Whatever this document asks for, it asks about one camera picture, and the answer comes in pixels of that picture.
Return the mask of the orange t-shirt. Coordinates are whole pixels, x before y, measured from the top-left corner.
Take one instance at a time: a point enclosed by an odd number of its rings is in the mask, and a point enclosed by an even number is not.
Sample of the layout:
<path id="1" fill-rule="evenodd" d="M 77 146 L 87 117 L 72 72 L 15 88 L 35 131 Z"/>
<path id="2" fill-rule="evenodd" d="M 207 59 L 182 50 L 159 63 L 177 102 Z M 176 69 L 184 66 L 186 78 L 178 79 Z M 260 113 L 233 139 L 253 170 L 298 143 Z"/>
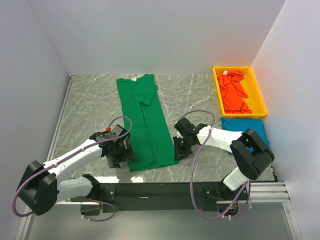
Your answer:
<path id="1" fill-rule="evenodd" d="M 245 102 L 248 95 L 241 81 L 244 74 L 237 71 L 224 71 L 217 75 L 224 112 L 226 114 L 251 114 L 252 110 Z"/>

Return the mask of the blue folded t-shirt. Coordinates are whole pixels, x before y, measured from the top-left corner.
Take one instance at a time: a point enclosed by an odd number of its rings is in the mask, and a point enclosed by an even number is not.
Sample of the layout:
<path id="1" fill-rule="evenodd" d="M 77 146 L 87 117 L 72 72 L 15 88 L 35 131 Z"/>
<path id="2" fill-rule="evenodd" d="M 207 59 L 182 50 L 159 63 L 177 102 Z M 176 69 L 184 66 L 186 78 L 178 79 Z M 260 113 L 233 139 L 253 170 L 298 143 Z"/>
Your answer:
<path id="1" fill-rule="evenodd" d="M 265 127 L 261 119 L 253 118 L 225 118 L 221 117 L 221 127 L 223 130 L 232 132 L 244 132 L 247 129 L 253 129 L 270 148 L 270 142 L 267 139 Z"/>

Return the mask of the yellow plastic bin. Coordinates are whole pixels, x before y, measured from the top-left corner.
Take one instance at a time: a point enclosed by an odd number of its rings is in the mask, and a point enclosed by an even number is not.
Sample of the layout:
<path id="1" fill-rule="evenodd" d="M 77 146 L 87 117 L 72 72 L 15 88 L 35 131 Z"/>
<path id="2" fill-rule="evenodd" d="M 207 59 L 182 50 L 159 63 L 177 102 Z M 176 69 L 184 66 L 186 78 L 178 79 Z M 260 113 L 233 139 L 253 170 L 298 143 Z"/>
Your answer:
<path id="1" fill-rule="evenodd" d="M 267 109 L 262 98 L 259 86 L 252 69 L 249 66 L 215 66 L 213 67 L 213 78 L 216 84 L 216 92 L 220 103 L 221 115 L 224 118 L 250 118 L 250 119 L 262 119 L 267 116 Z M 244 74 L 243 80 L 240 82 L 248 97 L 244 98 L 248 107 L 252 110 L 252 113 L 245 114 L 229 114 L 225 113 L 221 92 L 218 82 L 218 74 L 224 71 L 241 71 Z"/>

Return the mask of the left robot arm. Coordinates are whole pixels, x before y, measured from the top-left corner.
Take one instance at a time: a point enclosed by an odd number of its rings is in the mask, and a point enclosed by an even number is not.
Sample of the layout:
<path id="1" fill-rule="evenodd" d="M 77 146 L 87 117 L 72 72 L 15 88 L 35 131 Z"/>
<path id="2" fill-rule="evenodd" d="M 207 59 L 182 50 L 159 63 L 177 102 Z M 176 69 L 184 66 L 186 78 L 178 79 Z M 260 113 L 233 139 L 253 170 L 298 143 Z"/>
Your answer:
<path id="1" fill-rule="evenodd" d="M 129 145 L 130 130 L 120 125 L 96 132 L 81 145 L 64 155 L 39 163 L 30 163 L 17 187 L 15 199 L 21 199 L 40 216 L 47 213 L 56 203 L 83 197 L 91 201 L 104 199 L 101 183 L 92 175 L 84 174 L 75 179 L 68 177 L 72 172 L 99 158 L 111 158 L 118 167 L 120 162 L 133 158 Z"/>

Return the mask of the aluminium frame rail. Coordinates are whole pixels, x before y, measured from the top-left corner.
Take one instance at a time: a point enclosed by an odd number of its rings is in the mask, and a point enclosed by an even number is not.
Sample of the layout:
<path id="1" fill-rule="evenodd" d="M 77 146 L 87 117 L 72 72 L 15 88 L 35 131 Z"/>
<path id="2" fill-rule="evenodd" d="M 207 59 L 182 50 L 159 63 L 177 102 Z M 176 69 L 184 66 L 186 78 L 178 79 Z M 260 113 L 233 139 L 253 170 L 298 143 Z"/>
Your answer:
<path id="1" fill-rule="evenodd" d="M 281 182 L 253 182 L 248 184 L 236 199 L 244 203 L 245 201 L 253 201 L 257 203 L 277 203 L 288 202 L 290 200 L 287 188 Z M 92 200 L 85 197 L 73 197 L 67 200 L 59 201 L 57 204 L 81 204 L 81 205 L 97 205 L 102 200 Z M 230 204 L 230 202 L 219 201 L 218 204 Z"/>

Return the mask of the black base beam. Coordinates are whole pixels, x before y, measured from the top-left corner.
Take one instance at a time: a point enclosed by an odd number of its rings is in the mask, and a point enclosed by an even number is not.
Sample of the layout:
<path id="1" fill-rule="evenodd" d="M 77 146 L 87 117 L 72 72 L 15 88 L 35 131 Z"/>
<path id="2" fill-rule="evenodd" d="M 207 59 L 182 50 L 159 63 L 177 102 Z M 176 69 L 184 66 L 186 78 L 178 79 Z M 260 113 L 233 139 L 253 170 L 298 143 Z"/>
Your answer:
<path id="1" fill-rule="evenodd" d="M 229 190 L 222 183 L 194 182 L 193 195 L 197 207 L 203 211 L 216 212 L 218 202 L 231 202 L 238 191 Z M 192 210 L 190 184 L 188 182 L 166 183 L 102 183 L 100 192 L 93 200 L 104 201 L 118 211 Z"/>

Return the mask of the green t-shirt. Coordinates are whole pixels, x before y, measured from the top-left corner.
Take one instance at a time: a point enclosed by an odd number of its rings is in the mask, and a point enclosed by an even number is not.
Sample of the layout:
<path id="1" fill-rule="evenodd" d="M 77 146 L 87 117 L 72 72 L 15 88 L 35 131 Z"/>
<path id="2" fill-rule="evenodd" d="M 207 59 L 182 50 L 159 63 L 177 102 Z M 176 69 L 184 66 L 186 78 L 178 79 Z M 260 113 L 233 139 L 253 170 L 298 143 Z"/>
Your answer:
<path id="1" fill-rule="evenodd" d="M 131 172 L 173 166 L 175 148 L 158 97 L 153 74 L 136 79 L 116 80 L 125 128 L 132 126 L 130 142 L 135 161 L 129 163 Z"/>

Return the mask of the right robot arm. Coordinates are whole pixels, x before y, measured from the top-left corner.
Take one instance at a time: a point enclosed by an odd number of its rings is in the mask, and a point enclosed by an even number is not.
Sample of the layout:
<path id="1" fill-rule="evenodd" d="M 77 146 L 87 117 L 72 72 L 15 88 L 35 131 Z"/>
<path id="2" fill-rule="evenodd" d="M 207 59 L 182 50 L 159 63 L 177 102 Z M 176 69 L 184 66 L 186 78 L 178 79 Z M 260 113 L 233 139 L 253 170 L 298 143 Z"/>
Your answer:
<path id="1" fill-rule="evenodd" d="M 173 137 L 175 158 L 181 160 L 193 153 L 192 147 L 210 146 L 232 153 L 237 167 L 221 180 L 219 194 L 227 199 L 247 181 L 257 180 L 275 160 L 275 155 L 253 129 L 228 131 L 200 123 L 197 126 L 181 118 L 174 128 L 179 136 Z"/>

